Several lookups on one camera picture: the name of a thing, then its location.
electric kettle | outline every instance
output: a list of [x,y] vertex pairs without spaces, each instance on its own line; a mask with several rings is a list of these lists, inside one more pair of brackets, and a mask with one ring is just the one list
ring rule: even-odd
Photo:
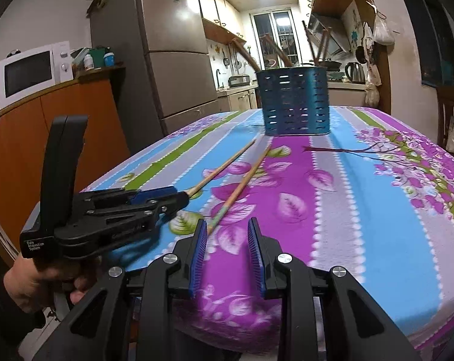
[[351,83],[365,84],[364,68],[358,62],[349,62],[346,65],[345,73]]

cloth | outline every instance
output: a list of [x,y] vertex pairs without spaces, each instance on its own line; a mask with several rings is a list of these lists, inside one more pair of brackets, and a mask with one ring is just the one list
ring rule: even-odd
[[27,314],[8,295],[0,278],[0,361],[21,360],[17,346],[33,329],[45,325],[43,312]]
[[[252,139],[248,151],[192,197],[159,240],[112,252],[146,267],[207,221],[264,151],[254,178],[209,238],[200,290],[173,308],[177,327],[211,345],[265,353],[278,344],[281,306],[260,298],[247,223],[284,252],[329,270],[346,267],[418,349],[454,327],[454,158],[379,110],[330,108],[325,136],[264,136],[261,110],[212,115],[158,141],[87,190],[191,188]],[[335,152],[334,148],[360,152]]]

faucet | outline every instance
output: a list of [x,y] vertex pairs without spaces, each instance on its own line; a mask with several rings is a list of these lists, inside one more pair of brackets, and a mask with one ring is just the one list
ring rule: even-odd
[[223,88],[223,87],[224,87],[223,85],[220,87],[220,83],[219,83],[219,74],[220,74],[220,69],[217,69],[217,70],[215,71],[215,76],[217,77],[217,88]]

hand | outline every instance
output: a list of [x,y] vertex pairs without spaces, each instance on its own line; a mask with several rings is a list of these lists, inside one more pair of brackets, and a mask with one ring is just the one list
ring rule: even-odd
[[53,304],[51,282],[72,281],[75,290],[70,300],[76,304],[96,282],[95,261],[56,260],[50,263],[18,255],[13,267],[3,277],[12,300],[24,312],[33,313]]

perforated basket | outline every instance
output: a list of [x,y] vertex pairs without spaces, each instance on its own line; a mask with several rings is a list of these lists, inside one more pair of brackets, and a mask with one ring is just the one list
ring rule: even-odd
[[257,72],[267,136],[330,132],[326,68],[319,66]]

